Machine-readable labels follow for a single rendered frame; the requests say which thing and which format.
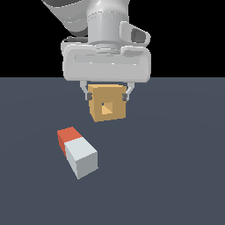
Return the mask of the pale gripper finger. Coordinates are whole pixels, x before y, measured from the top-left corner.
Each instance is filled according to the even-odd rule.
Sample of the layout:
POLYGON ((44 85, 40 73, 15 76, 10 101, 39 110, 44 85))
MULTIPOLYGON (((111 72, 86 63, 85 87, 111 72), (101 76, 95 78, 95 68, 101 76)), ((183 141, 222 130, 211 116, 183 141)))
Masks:
POLYGON ((81 81, 80 82, 80 88, 82 89, 85 99, 86 100, 92 100, 92 93, 88 92, 87 90, 87 82, 86 81, 81 81))
POLYGON ((122 93, 123 101, 129 101, 129 95, 131 94, 133 89, 134 89, 134 83, 127 83, 127 90, 125 93, 122 93))

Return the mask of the red and white peg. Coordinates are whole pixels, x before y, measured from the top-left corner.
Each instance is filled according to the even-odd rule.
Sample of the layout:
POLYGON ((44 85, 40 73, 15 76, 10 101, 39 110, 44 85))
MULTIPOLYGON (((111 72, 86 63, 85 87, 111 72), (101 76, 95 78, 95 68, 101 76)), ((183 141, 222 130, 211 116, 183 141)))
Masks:
POLYGON ((98 152, 73 127, 58 130, 57 136, 77 179, 98 169, 98 152))

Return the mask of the tan wooden box with hole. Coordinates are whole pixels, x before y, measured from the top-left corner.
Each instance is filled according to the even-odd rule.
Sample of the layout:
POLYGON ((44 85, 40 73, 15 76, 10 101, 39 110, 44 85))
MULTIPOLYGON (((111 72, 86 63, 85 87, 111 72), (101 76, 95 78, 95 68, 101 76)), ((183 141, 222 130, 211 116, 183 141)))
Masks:
POLYGON ((126 101, 122 100, 122 94, 126 90, 126 86, 118 84, 89 84, 88 92, 92 96, 89 107, 93 120, 99 122, 124 119, 126 117, 126 101))

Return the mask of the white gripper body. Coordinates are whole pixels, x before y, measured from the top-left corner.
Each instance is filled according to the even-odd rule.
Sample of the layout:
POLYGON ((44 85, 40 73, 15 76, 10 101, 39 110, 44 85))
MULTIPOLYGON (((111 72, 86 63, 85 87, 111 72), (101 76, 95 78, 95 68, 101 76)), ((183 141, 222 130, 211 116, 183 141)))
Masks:
POLYGON ((91 45, 61 44, 63 76, 67 81, 146 83, 151 55, 145 47, 125 46, 120 54, 97 54, 91 45))

